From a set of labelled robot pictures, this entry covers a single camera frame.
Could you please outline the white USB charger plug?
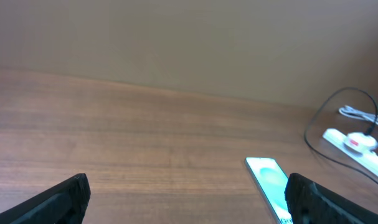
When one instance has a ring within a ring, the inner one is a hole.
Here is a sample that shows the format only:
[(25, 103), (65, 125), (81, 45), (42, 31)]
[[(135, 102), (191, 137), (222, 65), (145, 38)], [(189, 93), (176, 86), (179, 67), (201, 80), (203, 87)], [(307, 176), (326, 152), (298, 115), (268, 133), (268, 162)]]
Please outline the white USB charger plug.
[(378, 147), (378, 142), (374, 137), (361, 132), (349, 133), (344, 139), (344, 144), (358, 153), (373, 151)]

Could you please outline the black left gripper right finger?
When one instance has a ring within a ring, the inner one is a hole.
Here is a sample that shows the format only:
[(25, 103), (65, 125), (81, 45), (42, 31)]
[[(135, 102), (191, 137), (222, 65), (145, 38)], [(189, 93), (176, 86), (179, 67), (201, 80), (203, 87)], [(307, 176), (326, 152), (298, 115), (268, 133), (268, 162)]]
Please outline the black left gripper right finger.
[(298, 173), (288, 178), (285, 200), (293, 223), (378, 224), (378, 214)]

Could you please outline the white power strip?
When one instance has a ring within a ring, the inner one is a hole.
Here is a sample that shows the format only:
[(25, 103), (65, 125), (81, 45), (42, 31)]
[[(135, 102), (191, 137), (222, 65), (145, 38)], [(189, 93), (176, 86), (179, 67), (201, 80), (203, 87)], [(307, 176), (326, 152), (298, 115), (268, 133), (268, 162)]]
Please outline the white power strip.
[(333, 146), (378, 177), (378, 155), (374, 152), (374, 150), (358, 153), (351, 148), (348, 148), (344, 144), (344, 139), (346, 136), (347, 135), (344, 133), (333, 128), (327, 129), (323, 134), (323, 138), (325, 140), (330, 142)]

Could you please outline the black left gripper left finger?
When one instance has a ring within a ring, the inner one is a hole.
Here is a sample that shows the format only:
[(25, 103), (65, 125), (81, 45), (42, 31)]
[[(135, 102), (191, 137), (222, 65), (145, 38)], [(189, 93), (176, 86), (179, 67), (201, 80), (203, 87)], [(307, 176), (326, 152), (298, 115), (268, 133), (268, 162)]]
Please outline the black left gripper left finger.
[(0, 224), (82, 224), (90, 196), (86, 174), (76, 174), (0, 213)]

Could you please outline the turquoise screen smartphone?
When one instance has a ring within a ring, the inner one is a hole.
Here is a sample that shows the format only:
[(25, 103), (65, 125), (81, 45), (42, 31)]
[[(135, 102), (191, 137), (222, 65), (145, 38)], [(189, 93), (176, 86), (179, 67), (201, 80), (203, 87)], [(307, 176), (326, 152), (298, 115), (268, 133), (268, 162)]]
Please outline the turquoise screen smartphone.
[(267, 157), (247, 157), (245, 165), (275, 221), (293, 224), (285, 199), (288, 177), (276, 160)]

